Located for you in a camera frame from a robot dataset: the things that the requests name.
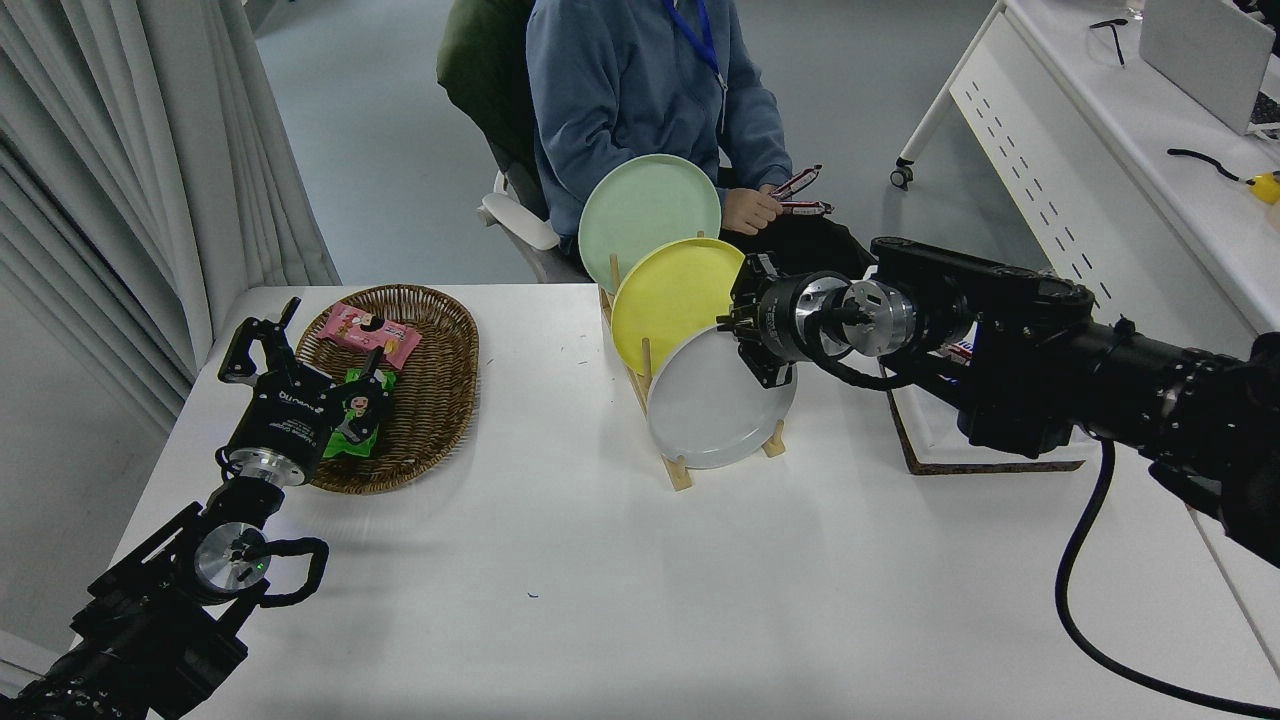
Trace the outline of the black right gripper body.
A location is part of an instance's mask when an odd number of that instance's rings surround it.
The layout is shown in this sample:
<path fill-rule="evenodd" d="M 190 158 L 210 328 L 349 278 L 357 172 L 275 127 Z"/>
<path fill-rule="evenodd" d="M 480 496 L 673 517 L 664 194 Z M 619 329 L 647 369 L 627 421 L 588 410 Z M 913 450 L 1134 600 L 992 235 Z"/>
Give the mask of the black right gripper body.
<path fill-rule="evenodd" d="M 768 364 L 808 361 L 799 306 L 809 275 L 767 275 L 762 281 L 756 329 Z"/>

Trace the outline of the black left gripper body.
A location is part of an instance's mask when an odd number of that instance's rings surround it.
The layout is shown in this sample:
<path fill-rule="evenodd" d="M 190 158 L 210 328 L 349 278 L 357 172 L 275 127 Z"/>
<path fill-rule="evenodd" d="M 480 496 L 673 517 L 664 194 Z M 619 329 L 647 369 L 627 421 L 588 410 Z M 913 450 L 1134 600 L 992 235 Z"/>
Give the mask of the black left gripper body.
<path fill-rule="evenodd" d="M 294 379 L 285 372 L 269 372 L 257 378 L 253 397 L 225 447 L 228 462 L 273 455 L 300 473 L 316 471 L 343 411 L 329 375 L 306 365 L 301 374 Z"/>

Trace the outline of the person's hand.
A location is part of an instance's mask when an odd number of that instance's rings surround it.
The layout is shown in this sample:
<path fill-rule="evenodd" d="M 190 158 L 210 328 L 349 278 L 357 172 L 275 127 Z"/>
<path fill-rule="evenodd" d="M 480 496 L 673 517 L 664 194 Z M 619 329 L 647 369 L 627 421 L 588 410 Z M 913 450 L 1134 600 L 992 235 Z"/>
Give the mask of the person's hand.
<path fill-rule="evenodd" d="M 759 234 L 783 214 L 773 195 L 776 190 L 774 184 L 763 184 L 755 190 L 727 190 L 722 204 L 721 229 L 746 236 Z"/>

